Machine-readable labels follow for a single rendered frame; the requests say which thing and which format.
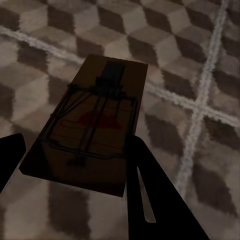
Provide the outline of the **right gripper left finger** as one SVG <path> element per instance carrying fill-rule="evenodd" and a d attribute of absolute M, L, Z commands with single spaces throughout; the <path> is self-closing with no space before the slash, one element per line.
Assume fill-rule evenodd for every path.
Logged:
<path fill-rule="evenodd" d="M 26 144 L 22 133 L 0 138 L 0 193 L 25 153 Z"/>

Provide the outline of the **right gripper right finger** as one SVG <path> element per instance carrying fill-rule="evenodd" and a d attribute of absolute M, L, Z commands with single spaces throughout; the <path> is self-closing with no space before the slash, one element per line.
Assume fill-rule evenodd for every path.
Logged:
<path fill-rule="evenodd" d="M 126 133 L 129 240 L 210 240 L 145 142 Z M 145 220 L 139 168 L 156 223 Z"/>

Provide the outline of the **mousetrap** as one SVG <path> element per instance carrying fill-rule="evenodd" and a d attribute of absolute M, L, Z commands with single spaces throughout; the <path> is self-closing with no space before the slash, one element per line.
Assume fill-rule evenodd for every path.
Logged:
<path fill-rule="evenodd" d="M 148 65 L 89 54 L 24 158 L 24 175 L 123 197 Z"/>

